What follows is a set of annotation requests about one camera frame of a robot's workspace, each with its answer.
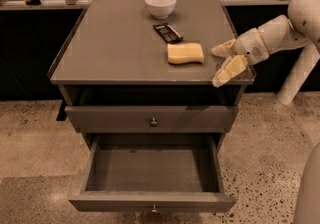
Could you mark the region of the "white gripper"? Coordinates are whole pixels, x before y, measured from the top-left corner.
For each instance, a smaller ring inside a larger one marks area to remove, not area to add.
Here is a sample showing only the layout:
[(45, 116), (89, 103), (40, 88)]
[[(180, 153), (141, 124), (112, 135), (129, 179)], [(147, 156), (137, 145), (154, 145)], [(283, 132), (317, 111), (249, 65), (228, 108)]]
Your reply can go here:
[[(233, 57), (232, 47), (235, 53), (238, 54), (235, 57)], [(241, 34), (236, 40), (232, 39), (213, 47), (212, 54), (217, 57), (227, 58), (212, 79), (215, 87), (226, 84), (232, 78), (244, 72), (248, 63), (255, 65), (269, 58), (268, 49), (257, 28)]]

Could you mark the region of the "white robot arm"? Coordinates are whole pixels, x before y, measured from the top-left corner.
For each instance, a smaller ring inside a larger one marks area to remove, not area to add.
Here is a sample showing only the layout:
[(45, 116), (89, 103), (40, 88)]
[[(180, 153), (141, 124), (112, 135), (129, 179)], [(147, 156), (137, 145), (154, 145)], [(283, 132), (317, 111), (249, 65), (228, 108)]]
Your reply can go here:
[[(243, 73), (249, 65), (271, 55), (300, 48), (299, 58), (277, 93), (284, 105), (293, 101), (320, 59), (320, 0), (290, 0), (285, 15), (253, 28), (212, 49), (224, 62), (212, 84), (220, 87)], [(320, 224), (320, 144), (310, 153), (301, 178), (293, 224)]]

